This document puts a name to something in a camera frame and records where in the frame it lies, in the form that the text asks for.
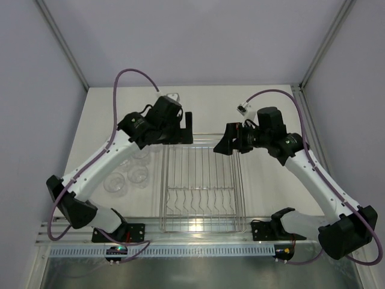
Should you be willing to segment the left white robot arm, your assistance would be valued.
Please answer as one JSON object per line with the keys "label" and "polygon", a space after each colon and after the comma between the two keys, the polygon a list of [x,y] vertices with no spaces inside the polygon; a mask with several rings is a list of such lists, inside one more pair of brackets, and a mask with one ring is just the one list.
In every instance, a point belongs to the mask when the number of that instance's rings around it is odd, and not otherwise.
{"label": "left white robot arm", "polygon": [[54,207],[73,229],[86,226],[101,230],[107,239],[122,242],[128,225],[114,209],[93,203],[95,189],[117,166],[150,145],[179,145],[193,142],[193,115],[180,103],[161,96],[146,115],[133,112],[117,124],[111,138],[80,167],[46,181]]}

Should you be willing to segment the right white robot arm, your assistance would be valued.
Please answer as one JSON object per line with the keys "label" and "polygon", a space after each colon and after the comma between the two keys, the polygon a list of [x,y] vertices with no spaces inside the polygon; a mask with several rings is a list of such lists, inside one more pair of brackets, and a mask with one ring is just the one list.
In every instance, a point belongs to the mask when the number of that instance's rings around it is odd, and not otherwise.
{"label": "right white robot arm", "polygon": [[258,123],[227,123],[214,152],[231,155],[266,149],[284,168],[304,185],[324,216],[301,214],[285,208],[271,216],[270,226],[278,239],[289,234],[316,240],[333,259],[341,259],[355,250],[377,241],[375,225],[378,214],[362,207],[348,196],[316,161],[309,145],[297,133],[288,133],[280,110],[266,107],[257,111]]}

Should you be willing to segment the clear plastic cup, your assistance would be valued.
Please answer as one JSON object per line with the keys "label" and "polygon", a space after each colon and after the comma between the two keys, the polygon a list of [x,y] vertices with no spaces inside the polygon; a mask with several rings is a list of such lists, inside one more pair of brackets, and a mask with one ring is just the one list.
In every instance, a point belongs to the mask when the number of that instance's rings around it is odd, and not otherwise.
{"label": "clear plastic cup", "polygon": [[109,174],[103,182],[103,188],[108,196],[114,198],[123,197],[128,192],[125,177],[119,172]]}
{"label": "clear plastic cup", "polygon": [[132,156],[133,162],[140,165],[148,165],[151,160],[150,151],[144,148]]}
{"label": "clear plastic cup", "polygon": [[132,166],[127,171],[127,178],[134,187],[144,189],[149,184],[149,170],[146,166]]}
{"label": "clear plastic cup", "polygon": [[149,146],[149,149],[151,152],[159,153],[160,151],[162,151],[163,145],[162,144],[153,144],[153,145]]}
{"label": "clear plastic cup", "polygon": [[119,166],[118,169],[122,172],[126,172],[131,167],[131,159],[128,158],[124,160]]}

